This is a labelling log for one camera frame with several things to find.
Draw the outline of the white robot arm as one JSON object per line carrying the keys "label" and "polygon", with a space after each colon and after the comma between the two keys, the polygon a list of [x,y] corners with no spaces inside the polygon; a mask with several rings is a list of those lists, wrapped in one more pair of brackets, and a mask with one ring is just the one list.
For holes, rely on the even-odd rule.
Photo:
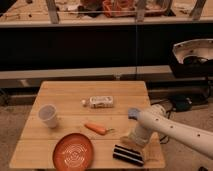
{"label": "white robot arm", "polygon": [[213,160],[213,132],[167,119],[162,105],[147,107],[133,118],[137,123],[129,133],[120,138],[122,143],[134,149],[144,148],[152,134],[159,132]]}

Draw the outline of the white robot base shell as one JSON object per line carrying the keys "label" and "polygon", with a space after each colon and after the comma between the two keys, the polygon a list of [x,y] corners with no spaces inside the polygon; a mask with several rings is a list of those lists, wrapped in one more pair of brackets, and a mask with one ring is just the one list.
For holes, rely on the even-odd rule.
{"label": "white robot base shell", "polygon": [[172,52],[179,64],[188,57],[213,59],[213,38],[187,40],[173,45]]}

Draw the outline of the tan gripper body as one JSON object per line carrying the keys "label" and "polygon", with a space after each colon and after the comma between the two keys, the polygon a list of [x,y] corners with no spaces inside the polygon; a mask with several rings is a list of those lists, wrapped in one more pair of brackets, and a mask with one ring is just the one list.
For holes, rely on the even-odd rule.
{"label": "tan gripper body", "polygon": [[141,137],[122,136],[120,138],[120,141],[131,149],[137,151],[141,151],[146,145],[146,140]]}

